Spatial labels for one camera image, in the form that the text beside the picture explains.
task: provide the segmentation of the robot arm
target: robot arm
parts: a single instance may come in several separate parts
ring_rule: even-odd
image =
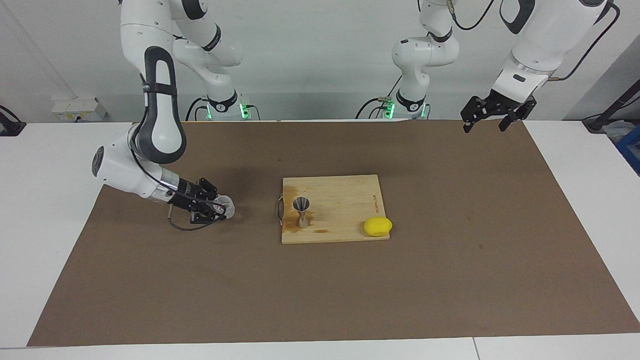
[[[605,7],[606,0],[502,0],[500,17],[518,40],[489,96],[474,96],[463,108],[465,132],[494,115],[507,115],[501,131],[526,119],[536,105],[533,92],[560,67]]]
[[[198,74],[204,83],[214,120],[243,120],[248,112],[224,69],[240,65],[243,50],[211,17],[211,12],[207,12],[202,20],[184,16],[175,21],[184,35],[173,42],[175,58]],[[215,35],[212,39],[203,34]]]
[[[98,149],[92,172],[113,188],[189,211],[192,224],[210,225],[234,216],[231,198],[218,195],[206,179],[192,183],[158,165],[178,160],[186,148],[177,108],[172,20],[183,21],[183,32],[200,42],[208,37],[203,48],[211,51],[221,44],[220,29],[202,24],[206,13],[204,0],[124,0],[122,49],[143,80],[145,116]]]
[[[407,38],[397,42],[392,59],[402,71],[396,93],[399,117],[415,118],[424,106],[429,87],[427,67],[444,66],[456,61],[460,46],[453,37],[452,17],[447,0],[423,0],[420,23],[428,31],[425,37]]]

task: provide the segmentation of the brown paper mat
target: brown paper mat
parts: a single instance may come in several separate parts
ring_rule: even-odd
[[[103,188],[29,346],[640,331],[522,124],[185,128],[169,167],[236,217],[182,233]],[[357,174],[380,175],[391,240],[280,244],[283,177]]]

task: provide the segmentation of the yellow lemon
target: yellow lemon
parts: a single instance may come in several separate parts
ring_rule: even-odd
[[[383,217],[370,218],[364,223],[364,231],[369,236],[384,236],[391,231],[394,225],[391,220]]]

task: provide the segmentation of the green indicator light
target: green indicator light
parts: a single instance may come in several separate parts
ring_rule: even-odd
[[[385,111],[385,117],[387,119],[391,119],[392,117],[394,117],[395,110],[396,110],[396,104],[390,102],[389,105],[387,105],[387,110]]]
[[[249,110],[247,110],[246,107],[242,103],[240,103],[240,111],[242,112],[242,118],[243,119],[247,119],[250,116]]]

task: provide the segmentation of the electrical socket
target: electrical socket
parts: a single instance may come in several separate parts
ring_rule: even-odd
[[[55,100],[51,111],[62,122],[100,122],[107,115],[96,98]]]

